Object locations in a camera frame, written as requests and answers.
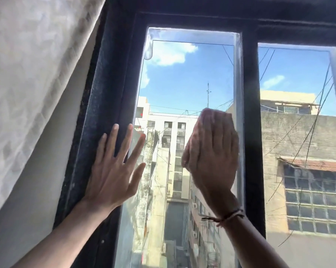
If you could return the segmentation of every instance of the white curtain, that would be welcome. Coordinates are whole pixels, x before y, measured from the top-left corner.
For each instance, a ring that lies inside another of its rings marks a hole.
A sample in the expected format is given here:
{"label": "white curtain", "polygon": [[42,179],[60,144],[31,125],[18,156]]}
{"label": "white curtain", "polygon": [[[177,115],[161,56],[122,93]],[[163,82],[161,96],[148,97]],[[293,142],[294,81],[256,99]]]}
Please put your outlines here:
{"label": "white curtain", "polygon": [[105,0],[0,0],[0,208],[48,122]]}

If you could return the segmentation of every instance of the person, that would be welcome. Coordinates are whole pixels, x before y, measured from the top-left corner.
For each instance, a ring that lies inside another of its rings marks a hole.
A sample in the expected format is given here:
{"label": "person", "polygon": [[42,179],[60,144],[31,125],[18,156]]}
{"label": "person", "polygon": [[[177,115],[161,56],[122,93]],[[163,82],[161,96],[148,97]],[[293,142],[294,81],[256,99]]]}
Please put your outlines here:
{"label": "person", "polygon": [[[99,224],[113,209],[135,195],[145,164],[134,167],[144,146],[145,135],[140,136],[124,163],[133,126],[128,126],[115,157],[118,129],[115,124],[108,139],[104,134],[99,141],[84,198],[13,268],[69,268]],[[225,229],[243,268],[287,268],[287,264],[244,215],[231,193],[238,165],[238,149],[238,135],[231,115],[204,109],[183,153],[182,166],[192,174],[195,185],[216,216],[207,219],[217,221]]]}

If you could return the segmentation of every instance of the white wall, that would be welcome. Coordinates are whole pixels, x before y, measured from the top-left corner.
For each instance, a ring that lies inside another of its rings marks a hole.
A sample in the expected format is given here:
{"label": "white wall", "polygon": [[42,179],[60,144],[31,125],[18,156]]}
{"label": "white wall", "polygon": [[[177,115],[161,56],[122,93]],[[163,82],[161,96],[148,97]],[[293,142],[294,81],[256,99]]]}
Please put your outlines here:
{"label": "white wall", "polygon": [[52,230],[97,26],[30,159],[0,210],[0,268],[12,266]]}

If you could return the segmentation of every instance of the hand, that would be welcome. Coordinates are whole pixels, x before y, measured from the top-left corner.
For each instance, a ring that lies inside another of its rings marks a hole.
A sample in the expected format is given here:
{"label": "hand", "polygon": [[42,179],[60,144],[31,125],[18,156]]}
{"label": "hand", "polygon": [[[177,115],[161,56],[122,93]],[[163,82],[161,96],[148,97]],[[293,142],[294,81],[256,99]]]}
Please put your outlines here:
{"label": "hand", "polygon": [[93,209],[103,212],[106,217],[114,208],[136,194],[145,168],[145,163],[141,163],[134,170],[144,146],[144,134],[140,136],[126,163],[123,163],[132,139],[132,124],[128,126],[121,149],[117,156],[114,157],[118,128],[118,124],[113,126],[108,141],[106,141],[106,134],[103,134],[100,139],[96,160],[92,166],[91,177],[83,198],[83,201],[88,202]]}
{"label": "hand", "polygon": [[238,208],[231,193],[238,166],[239,138],[231,114],[204,109],[182,156],[182,166],[218,217]]}

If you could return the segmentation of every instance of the person's left hand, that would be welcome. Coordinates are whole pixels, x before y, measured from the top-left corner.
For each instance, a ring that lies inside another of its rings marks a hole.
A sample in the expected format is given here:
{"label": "person's left hand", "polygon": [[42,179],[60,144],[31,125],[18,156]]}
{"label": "person's left hand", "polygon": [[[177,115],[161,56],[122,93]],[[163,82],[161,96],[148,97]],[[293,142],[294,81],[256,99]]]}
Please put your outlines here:
{"label": "person's left hand", "polygon": [[118,127],[118,124],[113,126],[108,141],[106,134],[103,134],[100,139],[96,160],[92,166],[91,177],[83,198],[83,201],[88,202],[93,209],[107,214],[106,216],[114,208],[136,194],[145,168],[145,163],[141,163],[134,170],[144,146],[144,134],[140,136],[126,163],[123,163],[132,139],[132,124],[128,126],[121,149],[117,156],[114,157]]}

